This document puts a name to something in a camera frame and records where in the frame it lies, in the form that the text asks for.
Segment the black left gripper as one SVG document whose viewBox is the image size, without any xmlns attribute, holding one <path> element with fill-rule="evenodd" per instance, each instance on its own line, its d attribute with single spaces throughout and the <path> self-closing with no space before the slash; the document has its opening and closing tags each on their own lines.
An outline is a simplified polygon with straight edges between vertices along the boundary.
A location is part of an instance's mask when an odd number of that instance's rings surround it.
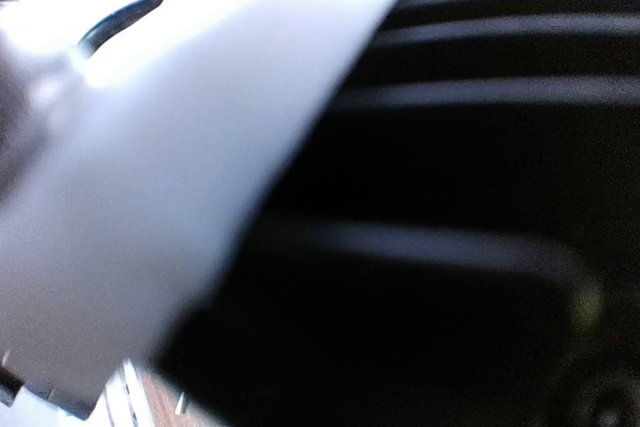
<svg viewBox="0 0 640 427">
<path fill-rule="evenodd" d="M 639 0 L 398 0 L 159 373 L 232 426 L 639 422 Z"/>
</svg>

